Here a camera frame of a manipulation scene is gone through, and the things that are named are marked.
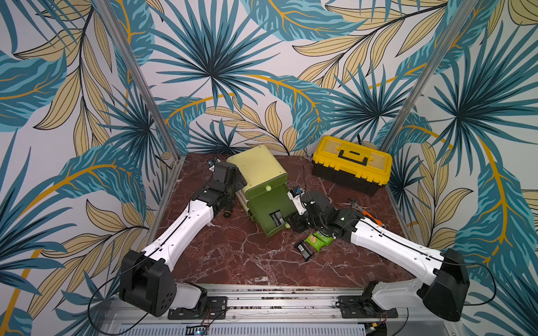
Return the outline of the green cookie packet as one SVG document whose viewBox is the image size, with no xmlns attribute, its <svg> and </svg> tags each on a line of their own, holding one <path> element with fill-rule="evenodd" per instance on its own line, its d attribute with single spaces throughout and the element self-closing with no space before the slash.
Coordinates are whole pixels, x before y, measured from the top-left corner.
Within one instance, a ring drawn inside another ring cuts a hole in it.
<svg viewBox="0 0 538 336">
<path fill-rule="evenodd" d="M 318 239 L 323 243 L 323 246 L 329 246 L 334 240 L 334 238 L 332 236 L 325 235 L 321 231 L 316 232 L 316 235 L 317 235 Z"/>
<path fill-rule="evenodd" d="M 326 242 L 324 239 L 322 239 L 320 236 L 316 234 L 310 234 L 304 241 L 308 246 L 316 250 L 316 252 L 320 252 L 320 250 L 326 246 Z"/>
</svg>

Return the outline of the green drawer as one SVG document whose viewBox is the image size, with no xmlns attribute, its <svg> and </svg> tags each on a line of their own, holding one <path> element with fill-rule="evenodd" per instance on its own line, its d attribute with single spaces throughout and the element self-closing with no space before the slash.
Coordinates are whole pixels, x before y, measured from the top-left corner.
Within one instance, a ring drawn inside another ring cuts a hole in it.
<svg viewBox="0 0 538 336">
<path fill-rule="evenodd" d="M 276 227 L 270 214 L 275 211 L 281 211 L 285 221 L 286 218 L 296 212 L 296 208 L 292 201 L 288 198 L 288 190 L 281 190 L 279 193 L 269 193 L 265 196 L 260 196 L 249 200 L 247 205 L 254 219 L 261 227 L 263 233 L 267 237 L 271 237 L 285 228 L 285 225 Z"/>
<path fill-rule="evenodd" d="M 253 200 L 254 198 L 265 196 L 269 193 L 279 193 L 287 187 L 287 182 L 288 174 L 281 174 L 273 179 L 267 179 L 258 184 L 249 183 L 244 194 L 248 200 Z"/>
</svg>

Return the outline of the pale green drawer cabinet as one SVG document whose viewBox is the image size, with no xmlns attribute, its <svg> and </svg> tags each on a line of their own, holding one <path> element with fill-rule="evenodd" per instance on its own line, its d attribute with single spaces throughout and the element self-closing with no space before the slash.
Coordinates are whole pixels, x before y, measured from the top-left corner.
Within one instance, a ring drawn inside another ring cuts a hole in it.
<svg viewBox="0 0 538 336">
<path fill-rule="evenodd" d="M 226 162 L 235 165 L 239 169 L 247 185 L 249 183 L 258 184 L 281 174 L 287 174 L 283 166 L 281 166 L 276 157 L 265 145 L 260 145 L 233 155 Z M 249 210 L 247 205 L 249 200 L 244 194 L 247 185 L 236 193 L 245 211 Z"/>
</svg>

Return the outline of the green top drawer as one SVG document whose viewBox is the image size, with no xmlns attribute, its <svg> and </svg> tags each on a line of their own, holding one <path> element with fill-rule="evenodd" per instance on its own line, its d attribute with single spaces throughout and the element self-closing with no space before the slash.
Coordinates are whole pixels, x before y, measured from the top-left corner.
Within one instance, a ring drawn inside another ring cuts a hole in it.
<svg viewBox="0 0 538 336">
<path fill-rule="evenodd" d="M 267 179 L 258 184 L 249 183 L 244 194 L 248 200 L 253 200 L 254 198 L 265 196 L 269 193 L 279 193 L 287 187 L 287 182 L 288 174 L 281 174 L 273 179 Z"/>
</svg>

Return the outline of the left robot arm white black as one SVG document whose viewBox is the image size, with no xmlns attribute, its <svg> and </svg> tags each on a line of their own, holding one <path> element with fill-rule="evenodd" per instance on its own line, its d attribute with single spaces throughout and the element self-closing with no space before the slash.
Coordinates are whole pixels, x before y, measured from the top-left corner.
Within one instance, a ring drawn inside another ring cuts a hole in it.
<svg viewBox="0 0 538 336">
<path fill-rule="evenodd" d="M 221 210 L 231 211 L 235 193 L 247 185 L 239 168 L 218 162 L 208 182 L 191 196 L 173 224 L 142 251 L 129 251 L 120 268 L 119 298 L 160 317 L 172 305 L 200 316 L 207 309 L 207 291 L 193 284 L 178 284 L 172 271 L 196 235 Z"/>
</svg>

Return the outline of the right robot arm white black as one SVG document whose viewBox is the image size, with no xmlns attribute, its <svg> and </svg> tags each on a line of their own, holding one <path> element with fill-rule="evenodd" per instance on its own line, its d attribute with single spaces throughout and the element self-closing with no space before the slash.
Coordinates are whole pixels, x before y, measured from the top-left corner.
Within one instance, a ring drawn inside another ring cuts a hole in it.
<svg viewBox="0 0 538 336">
<path fill-rule="evenodd" d="M 288 224 L 302 232 L 312 228 L 324 237 L 341 239 L 368 249 L 402 267 L 414 277 L 408 281 L 372 281 L 361 299 L 378 311 L 425 308 L 441 319 L 461 319 L 470 281 L 462 254 L 430 249 L 395 234 L 366 213 L 336 209 L 321 192 L 290 190 L 296 208 Z"/>
</svg>

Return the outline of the orange adjustable wrench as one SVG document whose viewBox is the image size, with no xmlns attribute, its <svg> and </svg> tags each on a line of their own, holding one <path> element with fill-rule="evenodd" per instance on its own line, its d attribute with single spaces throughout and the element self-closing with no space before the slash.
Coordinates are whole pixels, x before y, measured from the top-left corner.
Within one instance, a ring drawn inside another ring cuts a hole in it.
<svg viewBox="0 0 538 336">
<path fill-rule="evenodd" d="M 380 227 L 385 228 L 385 225 L 381 221 L 374 218 L 373 215 L 371 215 L 367 210 L 365 210 L 364 207 L 361 207 L 355 200 L 349 199 L 349 203 L 350 203 L 350 206 L 351 206 L 352 209 L 354 209 L 355 211 L 358 211 L 359 213 L 361 213 L 365 217 L 371 219 L 373 222 L 375 222 Z"/>
</svg>

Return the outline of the yellow black toolbox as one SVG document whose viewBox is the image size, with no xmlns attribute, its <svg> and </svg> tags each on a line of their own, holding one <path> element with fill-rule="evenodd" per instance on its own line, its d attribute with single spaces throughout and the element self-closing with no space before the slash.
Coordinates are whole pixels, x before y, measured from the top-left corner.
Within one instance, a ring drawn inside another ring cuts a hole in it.
<svg viewBox="0 0 538 336">
<path fill-rule="evenodd" d="M 312 174 L 373 196 L 389 182 L 392 156 L 360 144 L 325 136 L 312 156 Z"/>
</svg>

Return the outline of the aluminium front rail frame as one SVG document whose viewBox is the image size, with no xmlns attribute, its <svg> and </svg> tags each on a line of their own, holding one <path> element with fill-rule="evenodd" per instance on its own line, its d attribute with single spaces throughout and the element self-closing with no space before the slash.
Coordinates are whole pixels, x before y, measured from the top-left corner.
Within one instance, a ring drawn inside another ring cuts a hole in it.
<svg viewBox="0 0 538 336">
<path fill-rule="evenodd" d="M 361 335 L 369 318 L 344 319 L 340 296 L 359 296 L 360 288 L 204 284 L 209 296 L 225 297 L 226 313 L 213 309 L 209 335 Z M 197 320 L 146 315 L 120 300 L 110 304 L 102 330 L 124 335 L 187 335 Z"/>
</svg>

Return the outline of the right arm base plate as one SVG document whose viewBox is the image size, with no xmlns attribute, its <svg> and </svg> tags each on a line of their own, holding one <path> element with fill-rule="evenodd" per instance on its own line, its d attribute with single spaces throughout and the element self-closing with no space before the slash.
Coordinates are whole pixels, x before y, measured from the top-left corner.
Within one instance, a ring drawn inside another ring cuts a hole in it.
<svg viewBox="0 0 538 336">
<path fill-rule="evenodd" d="M 385 319 L 397 318 L 396 309 L 384 310 L 370 298 L 360 295 L 342 295 L 336 301 L 336 307 L 340 310 L 343 319 Z"/>
</svg>

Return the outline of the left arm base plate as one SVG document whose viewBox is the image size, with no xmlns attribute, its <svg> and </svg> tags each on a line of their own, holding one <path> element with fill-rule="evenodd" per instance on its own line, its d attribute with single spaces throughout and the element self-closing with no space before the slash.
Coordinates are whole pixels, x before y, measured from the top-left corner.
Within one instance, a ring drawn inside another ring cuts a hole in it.
<svg viewBox="0 0 538 336">
<path fill-rule="evenodd" d="M 228 298 L 226 296 L 204 297 L 195 308 L 186 309 L 172 307 L 168 311 L 168 319 L 172 321 L 186 320 L 223 320 L 228 310 Z"/>
</svg>

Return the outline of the left aluminium corner post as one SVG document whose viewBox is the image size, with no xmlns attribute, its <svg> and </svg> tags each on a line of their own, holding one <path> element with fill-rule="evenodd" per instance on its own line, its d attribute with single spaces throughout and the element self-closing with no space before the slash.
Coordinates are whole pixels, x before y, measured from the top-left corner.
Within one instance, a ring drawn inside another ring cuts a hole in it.
<svg viewBox="0 0 538 336">
<path fill-rule="evenodd" d="M 157 129 L 160 131 L 163 136 L 163 141 L 171 152 L 172 157 L 175 162 L 179 162 L 181 157 L 176 149 L 175 142 L 170 136 L 164 119 L 161 115 L 161 112 L 158 108 L 158 105 L 154 99 L 154 96 L 151 94 L 150 88 L 145 81 L 143 73 L 138 65 L 137 60 L 133 50 L 130 47 L 130 44 L 127 41 L 127 36 L 123 33 L 122 27 L 113 12 L 113 8 L 110 5 L 109 1 L 97 0 L 95 1 L 96 9 L 99 11 L 99 14 L 102 17 L 102 20 L 105 24 L 105 27 L 108 29 L 110 35 L 112 36 L 113 42 L 116 44 L 116 47 L 119 49 L 119 53 L 123 58 L 124 63 L 126 64 L 127 70 L 131 73 L 133 77 L 134 84 L 137 86 L 139 93 L 142 95 L 144 103 L 147 105 L 149 112 L 152 118 L 155 121 Z"/>
</svg>

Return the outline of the aluminium corner post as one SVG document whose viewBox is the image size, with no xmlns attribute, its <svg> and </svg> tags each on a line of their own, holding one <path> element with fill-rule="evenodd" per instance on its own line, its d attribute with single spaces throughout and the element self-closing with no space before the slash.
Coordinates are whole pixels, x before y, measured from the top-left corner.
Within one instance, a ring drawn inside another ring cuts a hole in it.
<svg viewBox="0 0 538 336">
<path fill-rule="evenodd" d="M 441 36 L 439 46 L 436 47 L 432 52 L 428 63 L 425 65 L 425 69 L 418 77 L 416 84 L 413 86 L 413 89 L 410 92 L 410 95 L 407 97 L 406 101 L 402 106 L 402 109 L 394 119 L 391 128 L 385 135 L 383 143 L 380 147 L 381 151 L 389 151 L 391 143 L 398 135 L 398 132 L 406 121 L 409 113 L 411 112 L 411 109 L 414 107 L 423 89 L 428 84 L 428 81 L 434 75 L 435 71 L 441 64 L 441 61 L 444 59 L 446 53 L 451 49 L 453 42 L 455 41 L 455 39 L 457 39 L 460 30 L 463 28 L 467 18 L 472 14 L 473 9 L 478 2 L 478 0 L 463 1 L 461 6 L 458 7 L 452 22 L 447 24 L 446 33 Z"/>
<path fill-rule="evenodd" d="M 158 108 L 158 105 L 154 99 L 154 96 L 151 94 L 150 88 L 145 81 L 143 73 L 138 65 L 137 60 L 133 50 L 130 47 L 130 44 L 127 41 L 127 36 L 123 33 L 122 27 L 113 12 L 113 8 L 110 5 L 109 1 L 97 0 L 95 1 L 96 9 L 99 11 L 99 14 L 102 17 L 102 20 L 105 24 L 105 27 L 108 29 L 110 35 L 112 36 L 113 42 L 116 44 L 116 47 L 119 49 L 119 53 L 123 58 L 124 63 L 126 64 L 127 70 L 131 73 L 133 77 L 134 84 L 137 86 L 139 93 L 142 95 L 144 103 L 147 105 L 149 112 L 152 118 L 155 121 L 157 129 L 160 131 L 163 136 L 163 141 L 171 152 L 172 157 L 175 162 L 179 162 L 181 157 L 176 149 L 175 142 L 170 136 L 164 119 L 161 115 L 161 112 Z"/>
</svg>

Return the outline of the right aluminium corner post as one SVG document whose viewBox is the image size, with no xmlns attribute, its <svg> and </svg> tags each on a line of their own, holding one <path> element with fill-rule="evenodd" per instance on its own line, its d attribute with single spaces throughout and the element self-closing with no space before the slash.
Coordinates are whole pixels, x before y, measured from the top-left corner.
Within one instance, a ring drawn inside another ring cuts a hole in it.
<svg viewBox="0 0 538 336">
<path fill-rule="evenodd" d="M 460 30 L 463 28 L 467 18 L 472 14 L 473 9 L 478 2 L 478 0 L 463 1 L 461 6 L 458 7 L 452 22 L 447 24 L 446 33 L 441 36 L 439 46 L 436 47 L 432 52 L 428 63 L 425 65 L 425 69 L 418 77 L 416 84 L 413 86 L 413 89 L 410 92 L 410 95 L 407 97 L 406 101 L 402 106 L 402 109 L 394 119 L 391 128 L 385 135 L 383 143 L 380 147 L 381 151 L 389 151 L 391 143 L 398 135 L 398 132 L 406 121 L 409 113 L 411 112 L 411 109 L 414 107 L 423 89 L 428 84 L 428 81 L 434 75 L 435 71 L 441 64 L 441 61 L 444 59 L 446 53 L 451 49 L 453 42 L 455 41 L 455 39 L 457 39 Z"/>
</svg>

